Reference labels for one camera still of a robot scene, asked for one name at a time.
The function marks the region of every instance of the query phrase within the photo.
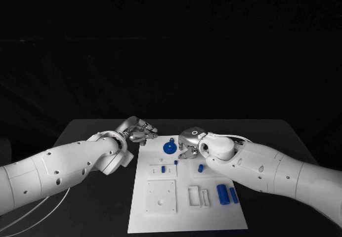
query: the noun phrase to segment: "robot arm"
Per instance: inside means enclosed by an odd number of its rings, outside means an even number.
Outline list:
[[[127,137],[144,146],[157,129],[130,117],[115,131],[95,134],[87,141],[50,148],[24,160],[0,167],[0,215],[49,197],[82,182],[91,171],[111,174],[128,165],[133,154]]]
[[[183,131],[180,139],[183,144],[198,139],[195,148],[214,171],[252,190],[306,203],[342,227],[341,171],[297,161],[264,145],[206,132],[195,137],[190,131]]]

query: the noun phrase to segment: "black background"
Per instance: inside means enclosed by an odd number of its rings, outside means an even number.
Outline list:
[[[342,168],[341,1],[1,6],[0,136],[13,160],[74,119],[283,119]]]

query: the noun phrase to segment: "small blue part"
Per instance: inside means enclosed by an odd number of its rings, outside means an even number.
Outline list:
[[[237,193],[235,193],[234,188],[229,188],[229,193],[231,193],[231,197],[232,197],[234,203],[238,203],[238,200],[237,200]]]
[[[224,184],[218,185],[218,194],[219,194],[219,203],[221,203],[221,205],[229,204],[227,186]]]
[[[202,173],[202,171],[203,171],[203,165],[201,164],[201,165],[198,166],[198,172]]]
[[[166,154],[173,154],[176,152],[176,144],[173,138],[170,138],[170,141],[164,143],[163,150]]]

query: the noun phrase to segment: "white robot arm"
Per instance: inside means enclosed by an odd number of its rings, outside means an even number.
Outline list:
[[[179,136],[179,158],[205,157],[208,167],[252,190],[310,205],[342,227],[342,172],[297,161],[276,149],[234,141],[195,127]]]
[[[87,141],[50,148],[0,167],[0,215],[49,197],[82,182],[91,171],[111,174],[128,165],[133,154],[125,139],[138,142],[157,137],[157,129],[136,116],[115,131],[95,134]]]

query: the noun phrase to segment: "table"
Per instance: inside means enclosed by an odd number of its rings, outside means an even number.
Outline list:
[[[75,119],[55,146],[87,140],[97,132],[114,130],[124,119]],[[290,157],[317,164],[290,125],[276,119],[144,119],[157,129],[159,135],[179,135],[190,127],[201,127],[218,134],[247,137]],[[138,144],[127,140],[134,159],[128,167],[120,167],[111,175],[91,172],[84,182],[74,186],[52,215],[17,237],[156,237],[156,236],[342,236],[339,226],[306,204],[273,194],[260,193],[234,183],[242,206],[248,230],[127,234]],[[3,235],[16,233],[35,224],[50,212],[65,191],[53,195],[40,208],[9,228]],[[36,205],[7,213],[7,221],[16,220]]]

